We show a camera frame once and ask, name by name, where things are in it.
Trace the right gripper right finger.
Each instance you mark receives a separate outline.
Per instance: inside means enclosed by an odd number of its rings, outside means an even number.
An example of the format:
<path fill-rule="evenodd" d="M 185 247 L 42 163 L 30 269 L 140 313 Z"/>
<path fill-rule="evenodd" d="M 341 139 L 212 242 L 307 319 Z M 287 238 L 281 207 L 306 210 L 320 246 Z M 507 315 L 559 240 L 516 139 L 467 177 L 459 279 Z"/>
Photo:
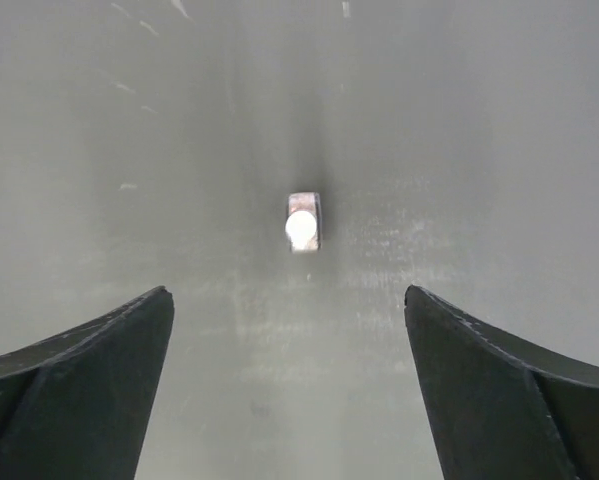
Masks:
<path fill-rule="evenodd" d="M 599 367 L 405 292 L 405 325 L 446 479 L 599 479 Z"/>

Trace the glitter nail polish bottle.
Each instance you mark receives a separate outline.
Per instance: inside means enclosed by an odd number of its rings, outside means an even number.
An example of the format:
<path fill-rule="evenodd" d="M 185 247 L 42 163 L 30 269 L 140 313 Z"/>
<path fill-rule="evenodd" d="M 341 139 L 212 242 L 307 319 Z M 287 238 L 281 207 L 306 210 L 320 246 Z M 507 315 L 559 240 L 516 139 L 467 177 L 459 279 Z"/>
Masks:
<path fill-rule="evenodd" d="M 308 247 L 301 250 L 294 250 L 286 236 L 290 252 L 293 254 L 302 254 L 319 251 L 322 243 L 322 215 L 319 194 L 317 192 L 296 192 L 290 194 L 287 198 L 286 220 L 290 214 L 297 210 L 309 211 L 315 216 L 317 220 L 317 233 L 309 243 Z"/>

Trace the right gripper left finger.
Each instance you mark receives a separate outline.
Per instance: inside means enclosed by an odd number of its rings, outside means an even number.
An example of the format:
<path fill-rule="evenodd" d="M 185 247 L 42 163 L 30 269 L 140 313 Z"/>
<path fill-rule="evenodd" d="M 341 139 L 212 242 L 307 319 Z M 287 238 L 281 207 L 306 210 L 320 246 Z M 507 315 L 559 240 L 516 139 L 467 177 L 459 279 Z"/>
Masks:
<path fill-rule="evenodd" d="M 153 288 L 0 356 L 0 479 L 132 479 L 173 326 Z"/>

